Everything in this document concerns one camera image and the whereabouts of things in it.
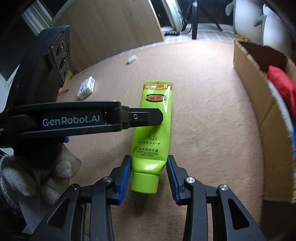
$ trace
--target carpet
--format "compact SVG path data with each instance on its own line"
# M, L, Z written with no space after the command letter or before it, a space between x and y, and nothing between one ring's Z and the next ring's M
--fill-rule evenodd
M260 133L248 94L233 67L234 44L188 41L134 50L106 59L68 81L58 101L76 101L80 83L96 79L86 100L117 100L138 107L144 80L172 80L169 154L206 185L227 184L259 223L264 161ZM82 166L73 183L95 183L131 154L133 129L70 137L67 147ZM172 199L164 169L154 195L127 192L112 206L116 240L182 240L186 206ZM212 240L209 219L209 240Z

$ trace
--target white glove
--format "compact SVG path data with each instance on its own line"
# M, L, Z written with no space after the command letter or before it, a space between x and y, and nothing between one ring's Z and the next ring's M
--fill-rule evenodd
M1 159L0 187L11 207L19 209L17 192L26 197L40 192L43 199L53 205L68 188L70 178L78 172L81 161L64 144L58 149L53 167L45 171L34 169L21 156L4 156Z

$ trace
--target metal bolt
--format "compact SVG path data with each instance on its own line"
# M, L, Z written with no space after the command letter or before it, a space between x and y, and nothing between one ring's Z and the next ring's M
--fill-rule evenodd
M228 186L225 185L225 184L222 184L222 185L220 185L220 189L221 189L222 191L227 191L227 190L228 190Z
M71 185L71 187L74 188L74 189L76 190L76 189L79 187L79 185L76 184L76 183L74 183L74 184Z
M112 178L111 178L111 177L104 177L104 178L103 178L103 181L104 181L105 183L109 183L109 182L112 181Z
M138 116L137 114L134 114L133 119L134 119L135 121L137 121L137 120L139 119L139 116Z
M188 177L188 178L186 178L186 182L188 182L188 183L194 183L195 182L195 179L193 177Z

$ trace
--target red object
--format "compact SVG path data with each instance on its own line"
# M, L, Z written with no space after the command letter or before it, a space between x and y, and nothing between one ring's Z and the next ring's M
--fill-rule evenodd
M270 65L267 78L282 96L292 121L296 121L296 83L280 68Z

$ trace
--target stuffed toy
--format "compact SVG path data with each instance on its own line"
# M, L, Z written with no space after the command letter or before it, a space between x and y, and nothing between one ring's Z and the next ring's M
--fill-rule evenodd
M261 0L233 0L228 4L225 13L233 12L233 30L237 37L255 43L262 41L262 26L254 26L254 21L263 15Z
M262 26L263 45L268 45L291 57L291 35L283 21L265 4L263 5L263 15L255 20L254 26Z

